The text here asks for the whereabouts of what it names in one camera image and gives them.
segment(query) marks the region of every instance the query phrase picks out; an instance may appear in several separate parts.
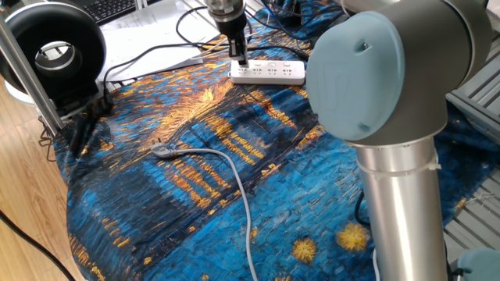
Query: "gray cable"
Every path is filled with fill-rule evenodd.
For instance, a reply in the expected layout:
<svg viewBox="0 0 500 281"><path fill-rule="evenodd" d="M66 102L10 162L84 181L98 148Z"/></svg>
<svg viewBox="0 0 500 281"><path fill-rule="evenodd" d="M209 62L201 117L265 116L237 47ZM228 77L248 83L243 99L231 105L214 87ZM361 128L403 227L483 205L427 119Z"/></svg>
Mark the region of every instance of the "gray cable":
<svg viewBox="0 0 500 281"><path fill-rule="evenodd" d="M373 249L373 269L375 269L375 281L380 281L380 271L377 264L377 250Z"/></svg>
<svg viewBox="0 0 500 281"><path fill-rule="evenodd" d="M160 158L170 158L174 155L182 155L186 153L213 153L224 157L229 162L231 168L233 169L234 177L236 178L237 184L240 187L241 197L243 198L243 204L245 205L245 211L247 213L246 247L247 247L248 267L250 268L250 272L252 273L253 280L259 281L257 279L257 274L255 273L255 269L253 267L252 253L250 251L250 232L252 230L252 217L250 215L250 207L248 206L247 196L245 194L245 190L243 189L243 184L241 184L240 176L238 175L236 166L234 166L234 163L231 160L231 158L229 158L229 156L227 156L223 152L207 148L192 148L192 149L179 149L179 150L168 149L166 148L166 144L163 142L160 142L159 144L153 144L151 146L151 152Z"/></svg>

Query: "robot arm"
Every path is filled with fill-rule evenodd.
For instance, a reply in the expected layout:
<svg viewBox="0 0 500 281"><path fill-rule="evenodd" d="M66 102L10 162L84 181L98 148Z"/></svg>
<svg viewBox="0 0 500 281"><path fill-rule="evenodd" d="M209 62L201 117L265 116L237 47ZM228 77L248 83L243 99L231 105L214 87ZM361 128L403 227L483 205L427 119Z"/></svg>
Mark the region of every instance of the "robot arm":
<svg viewBox="0 0 500 281"><path fill-rule="evenodd" d="M216 21L221 34L227 36L229 56L240 66L247 66L247 41L245 39L245 3L243 0L205 0L210 16Z"/></svg>
<svg viewBox="0 0 500 281"><path fill-rule="evenodd" d="M448 121L445 95L486 60L491 24L473 0L381 2L347 0L383 7L316 42L309 101L356 147L382 280L448 280L434 135Z"/></svg>

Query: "electrical plug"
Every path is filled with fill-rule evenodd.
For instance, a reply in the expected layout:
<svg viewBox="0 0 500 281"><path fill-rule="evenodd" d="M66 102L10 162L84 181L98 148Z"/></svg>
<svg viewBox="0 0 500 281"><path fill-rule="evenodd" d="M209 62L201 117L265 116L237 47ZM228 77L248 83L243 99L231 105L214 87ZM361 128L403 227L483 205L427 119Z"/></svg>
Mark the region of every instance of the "electrical plug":
<svg viewBox="0 0 500 281"><path fill-rule="evenodd" d="M160 139L158 141L158 144L155 144L155 141L153 141L153 145L150 148L154 155L160 158L170 158L179 154L176 149L169 149L166 143L163 143Z"/></svg>

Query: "power outlet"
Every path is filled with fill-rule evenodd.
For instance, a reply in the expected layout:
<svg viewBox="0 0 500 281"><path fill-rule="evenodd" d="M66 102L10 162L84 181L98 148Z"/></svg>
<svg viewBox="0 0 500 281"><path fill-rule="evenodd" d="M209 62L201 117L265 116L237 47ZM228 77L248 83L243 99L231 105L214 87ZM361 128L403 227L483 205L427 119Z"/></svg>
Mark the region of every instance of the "power outlet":
<svg viewBox="0 0 500 281"><path fill-rule="evenodd" d="M305 81L304 62L249 60L247 67L231 63L234 84L302 85Z"/></svg>

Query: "cable connector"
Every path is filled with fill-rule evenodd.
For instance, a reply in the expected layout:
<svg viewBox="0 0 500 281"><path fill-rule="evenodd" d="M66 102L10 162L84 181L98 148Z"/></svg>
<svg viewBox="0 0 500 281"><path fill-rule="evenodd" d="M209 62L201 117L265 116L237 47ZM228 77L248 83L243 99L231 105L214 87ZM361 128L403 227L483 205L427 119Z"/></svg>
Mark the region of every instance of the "cable connector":
<svg viewBox="0 0 500 281"><path fill-rule="evenodd" d="M153 145L151 146L151 152L160 157L160 158L170 158L172 156L179 155L179 152L177 149L169 149L166 146L166 143L159 142L158 144L155 144L153 141Z"/></svg>
<svg viewBox="0 0 500 281"><path fill-rule="evenodd" d="M104 86L104 94L101 99L102 113L109 114L113 110L113 98L109 95L109 90Z"/></svg>

